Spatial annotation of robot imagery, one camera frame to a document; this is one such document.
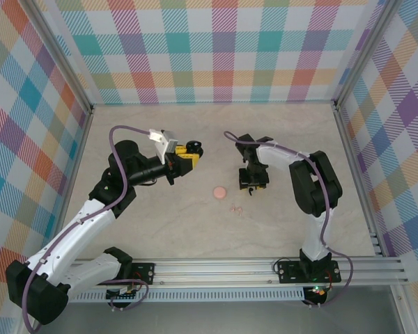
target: purple cable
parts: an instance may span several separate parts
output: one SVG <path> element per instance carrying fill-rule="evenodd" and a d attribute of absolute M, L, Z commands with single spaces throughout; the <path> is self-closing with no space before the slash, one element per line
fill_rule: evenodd
<path fill-rule="evenodd" d="M 127 193 L 127 188 L 128 188 L 128 181 L 127 181 L 127 177 L 125 175 L 125 171 L 124 171 L 124 167 L 122 165 L 121 159 L 118 156 L 118 153 L 116 151 L 115 145 L 114 145 L 114 141 L 113 141 L 113 133 L 117 130 L 117 129 L 126 129 L 126 130 L 131 130 L 134 132 L 138 132 L 140 134 L 147 134 L 149 135 L 150 132 L 149 131 L 145 131 L 145 130 L 141 130 L 141 129 L 137 129 L 136 127 L 129 127 L 127 125 L 116 125 L 115 127 L 112 127 L 110 132 L 109 132 L 109 142 L 110 142 L 110 148 L 111 148 L 111 152 L 114 155 L 114 158 L 116 160 L 116 163 L 118 165 L 119 168 L 119 172 L 121 173 L 121 176 L 123 178 L 123 192 L 121 193 L 121 195 L 118 197 L 117 200 L 115 200 L 113 203 L 107 205 L 106 207 L 103 207 L 102 209 L 93 212 L 92 214 L 89 214 L 88 216 L 85 216 L 84 218 L 79 219 L 79 221 L 73 223 L 69 228 L 67 228 L 65 231 L 63 231 L 63 233 L 60 235 L 59 238 L 56 239 L 55 242 L 53 242 L 53 244 L 47 249 L 47 251 L 45 252 L 45 254 L 42 256 L 41 260 L 46 260 L 50 255 L 51 252 L 53 251 L 53 249 L 59 244 L 59 242 L 61 242 L 61 240 L 71 231 L 73 230 L 76 226 L 78 226 L 79 224 L 84 223 L 85 221 L 96 217 L 98 214 L 101 214 L 109 209 L 111 209 L 112 207 L 114 207 L 115 205 L 117 205 L 120 201 L 122 201 L 124 199 L 125 194 Z M 25 284 L 25 288 L 23 289 L 23 296 L 22 296 L 22 316 L 23 316 L 23 322 L 25 323 L 26 329 L 28 330 L 28 332 L 30 333 L 37 333 L 40 330 L 41 324 L 38 324 L 36 328 L 33 328 L 31 323 L 29 322 L 29 315 L 28 315 L 28 307 L 27 307 L 27 303 L 28 303 L 28 291 L 29 291 L 29 286 L 31 285 L 31 283 L 33 282 L 34 276 L 36 276 L 36 273 L 38 272 L 39 268 L 42 266 L 42 262 L 39 262 L 36 264 L 36 266 L 34 267 L 33 271 L 31 272 L 31 274 L 28 277 L 28 280 L 26 281 Z M 139 281 L 139 280 L 129 280 L 130 282 L 136 282 L 136 283 L 140 283 L 140 284 L 144 284 L 146 285 L 147 283 L 143 282 L 143 281 Z M 148 286 L 146 293 L 144 294 L 144 297 L 137 301 L 136 305 L 139 305 L 146 297 L 147 297 L 147 293 L 148 293 Z"/>
<path fill-rule="evenodd" d="M 106 280 L 102 283 L 107 283 L 107 284 L 108 283 L 139 283 L 139 284 L 143 285 L 144 287 L 146 287 L 146 292 L 141 297 L 141 299 L 139 299 L 138 301 L 135 301 L 134 303 L 131 303 L 126 308 L 117 308 L 115 305 L 113 305 L 114 298 L 110 299 L 110 306 L 113 308 L 113 310 L 118 310 L 118 311 L 121 311 L 121 312 L 131 310 L 131 309 L 137 307 L 140 303 L 143 302 L 144 299 L 147 298 L 148 284 L 146 282 L 144 282 L 143 280 Z"/>
<path fill-rule="evenodd" d="M 324 239 L 324 234 L 325 234 L 325 230 L 327 229 L 327 225 L 328 225 L 328 221 L 330 219 L 330 201 L 328 200 L 328 192 L 327 192 L 327 187 L 325 186 L 325 183 L 323 181 L 322 175 L 320 174 L 318 168 L 316 167 L 316 164 L 314 162 L 312 162 L 306 155 L 300 153 L 300 152 L 296 152 L 290 148 L 286 148 L 283 145 L 279 145 L 279 144 L 273 144 L 273 143 L 262 143 L 262 142 L 258 142 L 258 141 L 241 141 L 238 139 L 238 137 L 233 134 L 230 131 L 225 131 L 223 133 L 223 135 L 229 139 L 230 141 L 233 141 L 235 143 L 239 143 L 239 144 L 243 144 L 243 145 L 263 145 L 263 146 L 269 146 L 271 148 L 278 148 L 280 150 L 283 150 L 285 152 L 288 152 L 290 154 L 295 155 L 296 157 L 300 157 L 302 159 L 304 159 L 306 162 L 308 162 L 308 164 L 313 168 L 314 173 L 316 174 L 316 176 L 318 177 L 319 180 L 319 184 L 320 187 L 322 189 L 322 193 L 323 193 L 323 197 L 325 199 L 325 220 L 324 223 L 322 225 L 322 230 L 320 231 L 320 242 L 322 242 L 322 245 L 329 250 L 331 253 L 338 255 L 340 257 L 344 257 L 348 260 L 348 262 L 350 263 L 350 276 L 347 279 L 347 282 L 345 283 L 345 285 L 343 286 L 342 290 L 331 300 L 327 301 L 326 303 L 324 303 L 323 305 L 329 305 L 331 303 L 333 303 L 334 301 L 336 301 L 340 295 L 342 295 L 348 288 L 348 286 L 351 283 L 352 277 L 353 277 L 353 271 L 354 271 L 354 267 L 353 267 L 353 261 L 351 260 L 351 257 L 349 257 L 348 255 L 345 255 L 343 253 L 337 252 L 334 249 L 331 249 L 327 243 L 325 242 Z"/>

